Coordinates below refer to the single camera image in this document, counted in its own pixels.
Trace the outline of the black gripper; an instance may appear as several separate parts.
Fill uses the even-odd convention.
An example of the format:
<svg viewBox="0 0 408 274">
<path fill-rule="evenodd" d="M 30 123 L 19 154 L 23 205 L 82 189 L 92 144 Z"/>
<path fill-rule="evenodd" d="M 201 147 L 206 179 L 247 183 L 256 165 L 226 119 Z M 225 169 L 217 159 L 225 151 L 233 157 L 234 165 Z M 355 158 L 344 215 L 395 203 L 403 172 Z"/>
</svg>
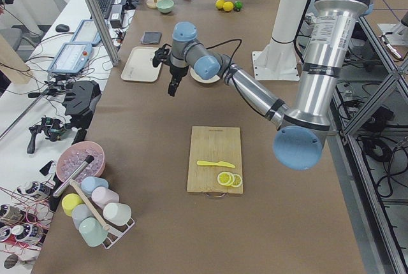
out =
<svg viewBox="0 0 408 274">
<path fill-rule="evenodd" d="M 180 68 L 170 64 L 170 74 L 171 74 L 171 82 L 168 86 L 168 94 L 171 97 L 174 97 L 177 91 L 177 88 L 182 80 L 183 77 L 187 75 L 189 66 Z"/>
</svg>

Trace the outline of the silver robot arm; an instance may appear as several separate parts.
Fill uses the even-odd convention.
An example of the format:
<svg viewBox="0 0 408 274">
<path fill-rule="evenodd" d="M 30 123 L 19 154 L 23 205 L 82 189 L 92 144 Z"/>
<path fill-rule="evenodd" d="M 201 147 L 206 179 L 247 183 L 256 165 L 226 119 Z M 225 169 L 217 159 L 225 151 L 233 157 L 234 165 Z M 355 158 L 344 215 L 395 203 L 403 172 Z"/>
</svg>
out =
<svg viewBox="0 0 408 274">
<path fill-rule="evenodd" d="M 280 0 L 270 43 L 252 58 L 249 75 L 232 57 L 212 52 L 190 22 L 179 22 L 172 44 L 156 62 L 172 75 L 174 96 L 190 69 L 203 80 L 215 76 L 237 90 L 260 115 L 273 122 L 273 152 L 283 165 L 315 166 L 330 129 L 327 110 L 358 18 L 374 0 Z"/>
</svg>

